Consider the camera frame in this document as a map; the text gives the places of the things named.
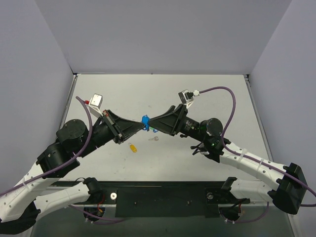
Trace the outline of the solid blue key tag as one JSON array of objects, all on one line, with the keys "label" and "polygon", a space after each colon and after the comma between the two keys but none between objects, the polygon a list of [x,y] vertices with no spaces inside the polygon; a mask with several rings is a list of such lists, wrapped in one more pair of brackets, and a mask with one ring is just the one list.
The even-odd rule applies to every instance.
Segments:
[{"label": "solid blue key tag", "polygon": [[144,128],[143,128],[144,131],[150,130],[150,126],[148,125],[149,120],[150,120],[150,118],[148,117],[148,115],[142,116],[141,122],[144,124]]}]

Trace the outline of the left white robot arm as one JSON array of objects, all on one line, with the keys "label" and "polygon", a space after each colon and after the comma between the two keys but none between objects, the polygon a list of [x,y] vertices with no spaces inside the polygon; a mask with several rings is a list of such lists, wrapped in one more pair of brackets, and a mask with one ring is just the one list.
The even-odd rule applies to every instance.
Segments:
[{"label": "left white robot arm", "polygon": [[78,157],[85,157],[109,141],[121,144],[142,130],[141,122],[118,117],[104,111],[95,123],[86,125],[72,119],[57,131],[56,141],[42,152],[15,189],[0,196],[0,232],[16,235],[32,227],[36,221],[55,210],[79,202],[100,203],[104,192],[95,178],[59,192],[42,195],[53,183],[79,167]]}]

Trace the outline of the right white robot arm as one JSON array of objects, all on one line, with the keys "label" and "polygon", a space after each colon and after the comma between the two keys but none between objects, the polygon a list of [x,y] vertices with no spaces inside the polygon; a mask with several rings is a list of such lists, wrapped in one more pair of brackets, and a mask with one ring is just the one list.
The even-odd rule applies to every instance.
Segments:
[{"label": "right white robot arm", "polygon": [[171,106],[163,115],[149,119],[148,125],[171,136],[181,133],[191,137],[199,142],[191,147],[194,154],[201,153],[208,159],[235,167],[257,179],[235,179],[221,189],[220,195],[224,201],[231,202],[236,198],[271,201],[285,213],[298,213],[307,190],[307,181],[299,165],[284,165],[258,157],[221,138],[224,129],[218,119],[197,122],[187,113],[185,105]]}]

